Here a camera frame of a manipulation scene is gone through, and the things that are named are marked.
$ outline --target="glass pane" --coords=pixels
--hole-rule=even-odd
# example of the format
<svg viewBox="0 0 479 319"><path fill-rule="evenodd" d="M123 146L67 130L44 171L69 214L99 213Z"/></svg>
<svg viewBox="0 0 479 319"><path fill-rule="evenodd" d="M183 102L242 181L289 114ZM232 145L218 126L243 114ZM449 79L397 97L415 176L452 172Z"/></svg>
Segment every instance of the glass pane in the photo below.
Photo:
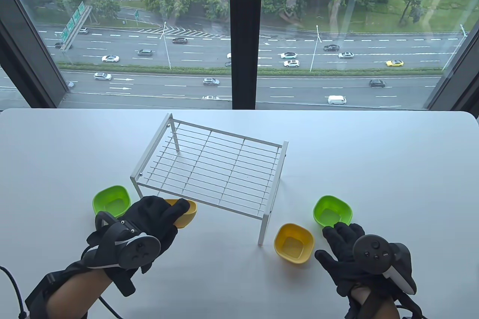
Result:
<svg viewBox="0 0 479 319"><path fill-rule="evenodd" d="M7 108L29 108L30 106L0 67L0 111Z"/></svg>
<svg viewBox="0 0 479 319"><path fill-rule="evenodd" d="M231 108L229 0L20 0L62 106Z"/></svg>
<svg viewBox="0 0 479 319"><path fill-rule="evenodd" d="M477 22L478 6L262 0L257 101L422 109Z"/></svg>

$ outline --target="highway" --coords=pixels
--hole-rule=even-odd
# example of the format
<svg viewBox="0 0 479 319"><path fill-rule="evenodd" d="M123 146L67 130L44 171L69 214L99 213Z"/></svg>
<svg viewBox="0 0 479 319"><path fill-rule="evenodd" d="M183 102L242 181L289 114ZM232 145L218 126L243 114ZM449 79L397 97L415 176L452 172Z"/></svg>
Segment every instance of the highway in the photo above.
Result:
<svg viewBox="0 0 479 319"><path fill-rule="evenodd" d="M101 63L105 55L117 55L119 71L121 65L171 66L180 67L223 67L231 52L229 39L187 37L188 44L175 45L174 36L161 38L158 33L144 33L125 30L101 30L92 28L87 35L78 34L73 48L66 53L55 49L60 41L62 27L39 25L39 35L50 50L55 61ZM348 35L338 39L321 38L315 52L316 36L305 33L292 36L285 32L282 36L261 37L258 66L283 68L283 52L296 52L300 68L309 69L367 69L385 68L390 59L404 61L405 68L442 67L450 58L462 39L461 34L412 34L412 35ZM339 59L336 52L325 52L322 47L338 44L341 51L355 54L353 59ZM152 57L139 57L139 49L151 49Z"/></svg>
<svg viewBox="0 0 479 319"><path fill-rule="evenodd" d="M74 93L126 97L201 99L216 96L231 100L231 78L218 76L218 87L202 84L203 76L170 74L112 73L111 81L98 81L90 71L62 71L66 81L73 81ZM439 81L438 76L376 77L385 88L371 88L369 77L259 77L258 102L327 104L329 95L342 95L348 105L383 108L422 108ZM14 87L0 70L0 98L14 95Z"/></svg>

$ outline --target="white van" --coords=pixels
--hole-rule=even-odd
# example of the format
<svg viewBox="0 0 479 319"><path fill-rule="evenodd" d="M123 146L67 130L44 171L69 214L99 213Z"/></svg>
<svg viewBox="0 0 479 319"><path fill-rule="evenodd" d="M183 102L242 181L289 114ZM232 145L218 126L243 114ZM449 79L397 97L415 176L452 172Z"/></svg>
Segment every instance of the white van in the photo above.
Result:
<svg viewBox="0 0 479 319"><path fill-rule="evenodd" d="M346 97L344 96L329 96L328 103L330 105L346 105Z"/></svg>

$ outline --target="black car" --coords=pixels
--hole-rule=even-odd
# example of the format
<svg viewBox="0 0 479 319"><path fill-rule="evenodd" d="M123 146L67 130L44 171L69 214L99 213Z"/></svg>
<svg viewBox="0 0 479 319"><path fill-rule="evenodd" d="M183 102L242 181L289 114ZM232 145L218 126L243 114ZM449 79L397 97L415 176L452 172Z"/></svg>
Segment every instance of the black car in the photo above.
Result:
<svg viewBox="0 0 479 319"><path fill-rule="evenodd" d="M57 42L55 44L56 49L61 49L62 46L63 46L63 42Z"/></svg>
<svg viewBox="0 0 479 319"><path fill-rule="evenodd" d="M385 87L386 83L383 80L371 80L369 81L370 87Z"/></svg>
<svg viewBox="0 0 479 319"><path fill-rule="evenodd" d="M325 51L339 51L339 45L326 45L323 47L323 50Z"/></svg>
<svg viewBox="0 0 479 319"><path fill-rule="evenodd" d="M153 51L149 49L141 49L138 51L138 56L153 56Z"/></svg>
<svg viewBox="0 0 479 319"><path fill-rule="evenodd" d="M185 44L188 43L188 39L185 39L184 37L177 37L173 39L173 43Z"/></svg>

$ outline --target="hand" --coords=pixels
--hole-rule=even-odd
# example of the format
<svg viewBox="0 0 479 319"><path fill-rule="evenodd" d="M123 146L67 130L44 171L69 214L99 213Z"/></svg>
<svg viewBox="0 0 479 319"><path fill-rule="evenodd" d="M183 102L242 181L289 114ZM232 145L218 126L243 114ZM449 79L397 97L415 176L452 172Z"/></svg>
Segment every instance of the hand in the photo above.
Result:
<svg viewBox="0 0 479 319"><path fill-rule="evenodd" d="M171 206L163 198L146 196L133 203L118 220L133 223L141 232L156 237L161 243L161 255L171 246L178 233L173 223L189 209L190 204L183 198Z"/></svg>

